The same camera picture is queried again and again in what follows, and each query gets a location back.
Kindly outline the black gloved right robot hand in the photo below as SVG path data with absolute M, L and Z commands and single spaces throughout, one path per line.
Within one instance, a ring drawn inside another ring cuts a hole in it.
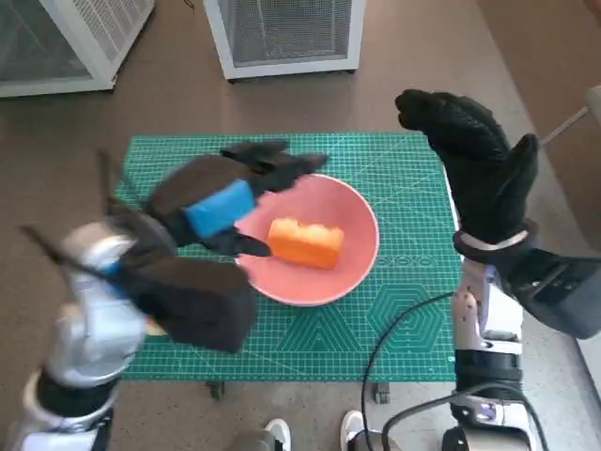
M 498 244 L 525 229 L 538 170 L 535 135 L 511 146 L 492 112 L 465 96 L 406 89 L 394 103 L 400 125 L 424 134 L 443 163 L 461 231 Z

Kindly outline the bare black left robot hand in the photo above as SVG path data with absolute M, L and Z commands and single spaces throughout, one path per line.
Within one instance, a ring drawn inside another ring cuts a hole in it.
M 236 143 L 173 171 L 148 197 L 145 213 L 179 247 L 200 243 L 223 256 L 268 257 L 269 246 L 240 233 L 236 222 L 257 207 L 263 194 L 292 188 L 327 161 L 322 153 L 292 155 L 282 140 Z

